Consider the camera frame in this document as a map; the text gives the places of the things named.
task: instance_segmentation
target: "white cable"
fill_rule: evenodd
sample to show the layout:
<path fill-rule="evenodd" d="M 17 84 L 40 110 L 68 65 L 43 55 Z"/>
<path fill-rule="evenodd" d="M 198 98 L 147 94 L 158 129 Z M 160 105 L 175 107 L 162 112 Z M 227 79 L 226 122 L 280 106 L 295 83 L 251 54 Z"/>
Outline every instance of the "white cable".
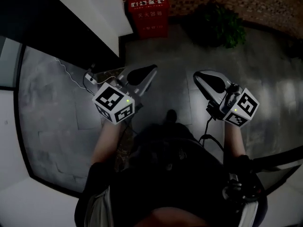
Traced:
<path fill-rule="evenodd" d="M 106 82 L 110 78 L 116 78 L 116 77 L 115 76 L 111 76 L 111 77 L 107 78 L 106 80 L 104 80 L 103 82 L 97 82 L 97 84 L 102 84 L 102 83 Z"/>
<path fill-rule="evenodd" d="M 56 57 L 55 57 L 55 60 L 58 61 L 58 62 L 60 63 L 60 65 L 64 66 L 63 64 L 61 64 L 60 60 L 58 60 Z M 71 74 L 66 70 L 66 67 L 65 67 L 65 66 L 64 66 L 64 68 L 65 68 L 66 73 L 70 75 L 71 80 L 72 80 L 74 83 L 76 83 L 80 88 L 86 90 L 86 88 L 81 87 L 81 86 L 79 85 L 79 83 L 76 82 L 76 81 L 71 77 Z"/>

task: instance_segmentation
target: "foot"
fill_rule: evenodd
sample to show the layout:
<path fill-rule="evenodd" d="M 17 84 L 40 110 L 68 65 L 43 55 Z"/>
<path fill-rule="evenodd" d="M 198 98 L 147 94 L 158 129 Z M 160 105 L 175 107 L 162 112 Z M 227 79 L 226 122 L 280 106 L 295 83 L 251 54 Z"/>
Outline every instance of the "foot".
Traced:
<path fill-rule="evenodd" d="M 175 123 L 177 121 L 177 113 L 173 109 L 169 109 L 166 113 L 166 122 Z"/>

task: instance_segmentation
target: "green plant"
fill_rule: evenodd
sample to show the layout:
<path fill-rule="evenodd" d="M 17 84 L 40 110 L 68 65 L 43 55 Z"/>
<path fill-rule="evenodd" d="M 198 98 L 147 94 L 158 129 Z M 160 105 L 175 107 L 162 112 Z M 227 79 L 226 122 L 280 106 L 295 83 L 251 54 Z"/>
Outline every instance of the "green plant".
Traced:
<path fill-rule="evenodd" d="M 245 42 L 245 30 L 238 14 L 218 3 L 200 5 L 184 26 L 199 44 L 233 48 Z"/>

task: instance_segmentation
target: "gray tile floor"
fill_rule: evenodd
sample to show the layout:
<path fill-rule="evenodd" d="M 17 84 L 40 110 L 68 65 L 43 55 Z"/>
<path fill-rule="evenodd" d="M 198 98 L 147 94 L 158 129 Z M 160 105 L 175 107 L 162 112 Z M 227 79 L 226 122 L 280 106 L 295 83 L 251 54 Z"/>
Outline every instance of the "gray tile floor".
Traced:
<path fill-rule="evenodd" d="M 178 121 L 199 138 L 209 115 L 205 111 L 207 101 L 192 76 L 197 70 L 211 69 L 247 87 L 260 102 L 254 119 L 242 129 L 251 158 L 302 145 L 303 65 L 285 55 L 284 44 L 272 34 L 247 29 L 244 45 L 234 49 L 201 48 L 192 44 L 177 25 L 169 27 L 168 38 L 128 43 L 127 66 L 159 67 L 150 90 L 143 96 L 144 108 L 133 118 L 134 130 L 140 132 L 150 123 L 162 122 L 172 108 L 178 113 Z M 75 80 L 82 82 L 84 70 L 65 64 Z M 81 191 L 101 129 L 91 95 L 78 88 L 52 56 L 27 48 L 21 70 L 19 110 L 34 173 Z M 222 143 L 222 122 L 211 121 L 208 133 Z M 220 149 L 212 141 L 206 141 L 205 148 L 222 160 Z"/>

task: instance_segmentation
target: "red fire extinguisher box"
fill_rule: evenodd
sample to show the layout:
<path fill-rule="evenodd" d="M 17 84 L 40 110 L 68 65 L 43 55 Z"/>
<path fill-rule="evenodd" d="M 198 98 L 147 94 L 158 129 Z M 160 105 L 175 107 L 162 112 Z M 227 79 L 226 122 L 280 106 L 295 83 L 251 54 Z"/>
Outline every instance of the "red fire extinguisher box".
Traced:
<path fill-rule="evenodd" d="M 168 0 L 128 0 L 141 39 L 167 37 Z"/>

